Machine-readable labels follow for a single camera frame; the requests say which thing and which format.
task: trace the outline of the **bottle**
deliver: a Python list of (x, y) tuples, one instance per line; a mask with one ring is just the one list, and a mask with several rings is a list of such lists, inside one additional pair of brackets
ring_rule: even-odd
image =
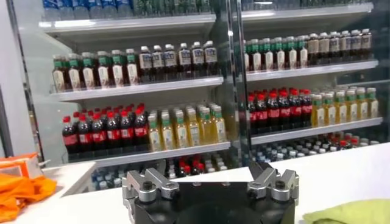
[(163, 132), (163, 143), (164, 150), (172, 150), (174, 149), (174, 135), (172, 132), (171, 121), (169, 120), (169, 113), (163, 112), (161, 114), (162, 126), (161, 130)]
[(116, 9), (116, 0), (102, 0), (103, 13), (106, 19), (113, 19), (118, 17)]
[(311, 124), (313, 127), (322, 127), (325, 124), (325, 111), (322, 107), (322, 96), (314, 95), (313, 113), (311, 115)]
[(305, 46), (305, 36), (298, 37), (297, 67), (307, 68), (308, 51)]
[(324, 100), (325, 125), (336, 124), (336, 107), (333, 104), (333, 94), (327, 93)]
[(192, 50), (193, 59), (193, 73), (194, 77), (202, 77), (206, 75), (205, 72), (205, 57), (204, 50), (200, 47), (200, 42), (194, 42)]
[(319, 35), (319, 64), (329, 64), (329, 37), (327, 33)]
[(161, 47), (159, 45), (155, 45), (154, 52), (152, 54), (153, 61), (153, 72), (152, 72), (152, 81), (162, 81), (164, 80), (164, 61), (163, 61), (163, 53), (161, 51)]
[(85, 0), (73, 0), (73, 12), (76, 20), (90, 19), (88, 11), (88, 1)]
[(166, 44), (164, 51), (165, 81), (177, 79), (177, 59), (173, 45)]
[(355, 91), (347, 91), (347, 122), (357, 121), (358, 120), (358, 105), (356, 103)]
[(74, 20), (72, 0), (57, 0), (61, 20)]
[(284, 91), (280, 92), (278, 104), (280, 109), (280, 117), (279, 117), (280, 128), (281, 130), (288, 130), (290, 129), (291, 110), (290, 110), (290, 104), (287, 99), (287, 92)]
[(180, 44), (179, 74), (183, 79), (193, 78), (193, 73), (191, 70), (191, 51), (187, 48), (186, 43)]
[(99, 56), (99, 67), (97, 70), (99, 73), (100, 84), (102, 89), (107, 89), (114, 81), (114, 75), (108, 59), (108, 53), (105, 51), (99, 51), (97, 55)]
[(141, 82), (143, 83), (150, 82), (153, 76), (152, 55), (149, 52), (149, 48), (147, 48), (147, 46), (141, 47), (140, 68), (141, 68)]
[(310, 34), (310, 39), (308, 41), (308, 60), (309, 65), (318, 65), (319, 64), (319, 41), (318, 36), (315, 33)]
[(366, 100), (366, 90), (364, 88), (357, 89), (357, 103), (358, 103), (358, 120), (365, 120), (368, 118), (368, 103)]
[(207, 75), (218, 75), (217, 49), (212, 40), (206, 42), (204, 52)]

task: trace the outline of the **display shelf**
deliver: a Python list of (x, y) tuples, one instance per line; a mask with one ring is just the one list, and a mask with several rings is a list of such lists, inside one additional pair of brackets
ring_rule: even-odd
[(338, 72), (353, 72), (364, 69), (371, 69), (378, 66), (377, 60), (362, 61), (355, 63), (346, 63), (338, 65), (316, 66), (302, 69), (291, 69), (284, 71), (272, 71), (272, 72), (248, 72), (246, 75), (247, 82), (269, 80), (269, 79), (284, 79), (291, 77), (301, 77), (308, 75), (320, 75), (328, 73)]
[(187, 89), (205, 86), (219, 86), (224, 79), (222, 77), (208, 77), (204, 79), (191, 79), (176, 82), (163, 82), (145, 85), (127, 86), (122, 88), (92, 89), (85, 91), (54, 93), (51, 96), (61, 102), (74, 102), (78, 100), (123, 96), (131, 94), (151, 93), (158, 91), (169, 91), (174, 89)]
[(264, 144), (269, 142), (284, 141), (295, 138), (302, 138), (313, 135), (326, 134), (329, 132), (350, 130), (355, 128), (370, 127), (380, 125), (383, 122), (382, 117), (367, 119), (363, 121), (355, 121), (343, 124), (329, 125), (317, 128), (306, 128), (296, 131), (287, 131), (283, 133), (275, 133), (270, 135), (263, 135), (258, 137), (252, 137), (252, 145)]

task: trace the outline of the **yellow juice bottle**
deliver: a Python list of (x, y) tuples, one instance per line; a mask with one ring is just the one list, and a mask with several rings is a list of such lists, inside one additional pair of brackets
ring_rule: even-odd
[(348, 90), (346, 97), (347, 122), (358, 120), (358, 104), (356, 103), (355, 90)]
[(344, 91), (336, 93), (336, 124), (347, 122), (347, 105)]
[(365, 120), (368, 118), (368, 103), (366, 100), (366, 90), (358, 88), (356, 91), (358, 102), (358, 120)]
[(336, 107), (333, 104), (333, 94), (327, 93), (324, 100), (325, 125), (336, 124)]
[(314, 95), (313, 110), (311, 114), (311, 124), (313, 127), (321, 127), (325, 125), (325, 111), (322, 106), (322, 96)]
[(379, 102), (376, 97), (376, 92), (377, 92), (376, 88), (367, 89), (369, 118), (378, 117)]

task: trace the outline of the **red label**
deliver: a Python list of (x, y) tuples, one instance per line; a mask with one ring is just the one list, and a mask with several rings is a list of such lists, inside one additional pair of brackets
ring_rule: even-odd
[(134, 137), (134, 128), (122, 129), (121, 130), (122, 138), (132, 138)]
[(256, 117), (258, 120), (266, 120), (268, 118), (267, 111), (257, 111)]
[(106, 135), (107, 134), (105, 133), (105, 131), (101, 131), (99, 133), (93, 133), (92, 134), (93, 141), (94, 142), (103, 142), (107, 138)]
[(117, 140), (121, 138), (121, 131), (119, 130), (110, 130), (107, 131), (107, 136), (109, 140)]
[(63, 137), (63, 142), (65, 143), (65, 145), (74, 145), (77, 143), (77, 135), (74, 134), (71, 136)]
[(279, 109), (276, 110), (268, 110), (268, 116), (270, 118), (279, 117)]
[(93, 142), (93, 138), (92, 138), (92, 134), (91, 133), (81, 134), (81, 135), (79, 135), (79, 138), (80, 138), (80, 143), (81, 144), (86, 144), (86, 143), (92, 143)]
[(140, 127), (135, 129), (135, 136), (137, 137), (143, 137), (147, 135), (147, 128), (146, 127)]

